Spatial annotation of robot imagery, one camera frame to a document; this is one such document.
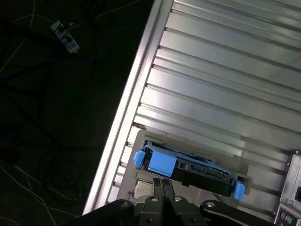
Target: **ribbed metal surface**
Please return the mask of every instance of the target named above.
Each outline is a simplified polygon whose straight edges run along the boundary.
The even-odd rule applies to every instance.
[[[298,6],[175,0],[134,116],[143,129],[241,156],[253,184],[239,208],[267,220],[279,202],[287,150],[301,146]],[[138,130],[129,131],[123,165]]]

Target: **screw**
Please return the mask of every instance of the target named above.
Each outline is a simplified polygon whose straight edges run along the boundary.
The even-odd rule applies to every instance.
[[[156,198],[156,197],[152,197],[150,200],[153,201],[153,202],[156,202],[156,201],[158,201],[159,199]]]
[[[181,198],[181,197],[175,197],[174,200],[175,200],[176,202],[180,202],[180,201],[182,201],[182,198]]]
[[[128,206],[127,202],[123,202],[120,205],[121,205],[121,207],[127,207]]]
[[[215,204],[214,204],[213,202],[207,202],[207,203],[206,203],[206,206],[207,206],[207,207],[214,207]]]

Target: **dark floor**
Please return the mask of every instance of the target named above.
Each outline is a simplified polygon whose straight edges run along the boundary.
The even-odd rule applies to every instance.
[[[45,16],[52,21],[63,20],[65,23],[71,23],[81,14],[80,2],[82,1],[36,0],[35,14]],[[105,3],[103,9],[110,11],[131,2],[133,0],[111,0]],[[15,164],[34,178],[38,178],[38,173],[42,176],[46,174],[45,170],[53,154],[43,159],[42,156],[51,151],[60,153],[60,159],[57,160],[61,164],[59,167],[72,171],[75,175],[74,177],[81,176],[79,184],[75,184],[71,188],[58,188],[51,183],[53,181],[47,180],[48,186],[68,197],[75,196],[74,191],[77,190],[77,187],[80,192],[83,187],[86,188],[79,201],[70,207],[65,207],[56,202],[42,185],[30,179],[32,189],[45,201],[47,206],[64,210],[74,215],[82,213],[91,186],[91,180],[101,158],[102,149],[109,134],[152,2],[152,0],[141,0],[126,8],[112,12],[110,14],[112,15],[112,20],[108,15],[95,20],[99,24],[96,38],[98,48],[103,46],[104,43],[106,43],[107,48],[99,55],[98,58],[101,62],[97,64],[92,78],[92,63],[79,65],[56,64],[47,69],[24,74],[22,77],[6,83],[25,90],[40,91],[45,72],[50,70],[51,73],[46,83],[47,89],[43,114],[38,110],[38,100],[13,92],[7,93],[29,112],[39,122],[39,125],[64,148],[71,146],[96,147],[85,149],[88,155],[88,162],[83,148],[58,151],[60,148],[53,141],[46,137],[40,129],[32,125],[28,118],[24,117],[6,97],[0,95],[0,129],[6,128],[4,132],[0,131],[0,150],[5,151],[5,153],[18,151],[19,158]],[[14,1],[14,4],[9,2],[8,10],[5,10],[5,13],[12,21],[21,16],[30,15],[32,13],[32,2]],[[20,20],[17,24],[27,27],[29,21],[30,17]],[[76,24],[82,23],[86,23],[84,18],[76,22]],[[50,22],[35,17],[32,30],[40,34],[50,35],[50,26]],[[70,32],[74,37],[77,37],[79,31],[80,28],[75,28]],[[13,37],[12,44],[8,46],[4,56],[4,62],[11,56],[22,40],[23,37]],[[93,29],[90,25],[85,26],[81,30],[78,43],[81,46],[81,53],[86,58],[94,55],[97,47],[94,45]],[[50,57],[52,52],[51,47],[29,40],[20,48],[8,65],[26,65],[29,61]],[[82,61],[82,58],[77,54],[71,61]],[[0,79],[16,73],[16,70],[18,71],[19,69],[5,68],[0,74]],[[22,133],[18,133],[16,125],[24,127]],[[30,142],[32,145],[27,145],[24,141]],[[40,171],[37,170],[39,162],[42,165]],[[85,171],[84,168],[87,163],[88,169]],[[1,165],[21,185],[29,189],[24,174],[7,163],[1,163]],[[81,168],[83,175],[80,175],[78,167]],[[66,176],[65,172],[60,172],[60,170],[57,170],[56,173]],[[1,169],[0,181],[1,226],[15,225],[1,217],[13,219],[22,226],[54,225],[46,208],[39,204],[30,192],[20,187]],[[54,210],[50,210],[50,212],[57,225],[72,219],[71,215],[62,212]]]

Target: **white plug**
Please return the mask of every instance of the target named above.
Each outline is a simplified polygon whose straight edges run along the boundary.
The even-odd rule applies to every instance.
[[[68,30],[65,29],[61,21],[56,21],[51,25],[51,29],[55,32],[60,41],[64,44],[69,53],[78,53],[80,47]]]

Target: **white cable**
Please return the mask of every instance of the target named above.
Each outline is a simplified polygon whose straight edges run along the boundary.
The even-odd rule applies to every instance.
[[[8,221],[13,222],[14,224],[16,224],[16,225],[18,225],[18,226],[22,226],[22,225],[20,225],[18,222],[15,222],[14,220],[9,219],[9,218],[5,218],[5,217],[1,217],[1,216],[0,216],[0,219],[8,220]]]
[[[136,0],[136,1],[133,1],[133,2],[131,2],[131,3],[127,4],[127,5],[125,5],[125,6],[121,6],[121,7],[119,7],[119,8],[112,9],[112,10],[110,10],[109,12],[111,13],[111,12],[114,12],[114,11],[117,11],[117,10],[120,10],[120,9],[123,9],[123,8],[125,8],[125,7],[128,7],[128,6],[130,6],[130,5],[133,5],[133,4],[135,4],[135,3],[137,3],[137,2],[140,2],[140,1],[142,1],[142,0]],[[95,18],[99,18],[100,16],[105,15],[105,14],[107,14],[107,13],[108,13],[108,12],[101,13],[101,14],[97,15]],[[69,28],[69,29],[67,29],[67,30],[70,31],[71,29],[77,28],[77,27],[80,27],[80,26],[82,26],[82,24],[75,25],[75,26],[73,26],[73,27],[71,27],[71,28]]]
[[[33,193],[32,185],[30,184],[30,181],[29,181],[29,179],[28,179],[28,174],[25,173],[25,176],[26,176],[26,180],[27,180],[27,182],[28,182],[29,188],[30,188],[30,190],[31,190],[32,193]],[[63,211],[63,210],[58,210],[58,209],[55,209],[55,208],[51,208],[51,207],[46,206],[46,204],[43,204],[42,202],[40,202],[40,200],[38,200],[38,199],[35,197],[35,195],[33,196],[33,198],[34,198],[39,204],[45,206],[45,207],[46,207],[47,209],[49,209],[49,210],[55,210],[55,211],[58,211],[58,212],[61,212],[61,213],[66,213],[66,214],[69,214],[69,215],[73,216],[74,218],[77,218],[77,216],[73,215],[72,213],[69,213],[69,212],[66,212],[66,211]]]
[[[38,184],[42,185],[41,182],[39,182],[36,178],[34,178],[33,176],[31,176],[31,175],[29,175],[28,173],[26,173],[23,169],[21,169],[21,167],[16,166],[16,165],[14,165],[14,167],[15,167],[17,170],[19,170],[20,172],[24,173],[26,176],[28,176],[28,177],[30,177],[31,179],[33,179],[33,180],[34,180],[35,182],[37,182]],[[73,200],[72,198],[69,198],[69,197],[63,195],[62,193],[58,192],[57,190],[55,190],[55,189],[53,189],[53,188],[47,188],[47,189],[49,189],[49,190],[51,190],[51,191],[53,191],[53,192],[59,194],[60,196],[62,196],[62,197],[65,198],[65,199]]]
[[[43,20],[46,20],[46,21],[48,21],[48,22],[54,24],[54,22],[53,22],[52,20],[49,20],[48,18],[46,18],[46,17],[44,17],[44,16],[40,16],[40,15],[33,15],[33,16],[34,16],[34,17],[41,18],[41,19],[43,19]],[[18,18],[17,20],[15,20],[15,23],[18,22],[18,21],[20,21],[20,20],[23,20],[23,19],[25,19],[25,18],[28,18],[28,17],[32,17],[32,14]]]
[[[8,175],[8,176],[9,176],[13,181],[15,181],[20,187],[24,188],[26,191],[30,192],[31,194],[33,194],[34,196],[36,196],[37,198],[39,198],[39,199],[42,201],[43,205],[46,207],[46,210],[47,210],[47,212],[48,212],[48,214],[49,214],[49,216],[50,216],[50,218],[51,218],[53,224],[54,224],[55,226],[57,226],[57,224],[56,224],[55,220],[53,219],[53,217],[52,217],[52,215],[51,215],[51,213],[50,213],[50,211],[49,211],[49,209],[48,209],[46,203],[44,202],[44,200],[43,200],[41,197],[39,197],[38,195],[36,195],[35,193],[33,193],[31,190],[29,190],[28,188],[26,188],[26,187],[24,187],[22,184],[20,184],[16,179],[14,179],[9,173],[7,173],[7,172],[5,171],[5,169],[2,167],[1,164],[0,164],[0,168],[3,170],[3,172],[4,172],[6,175]]]

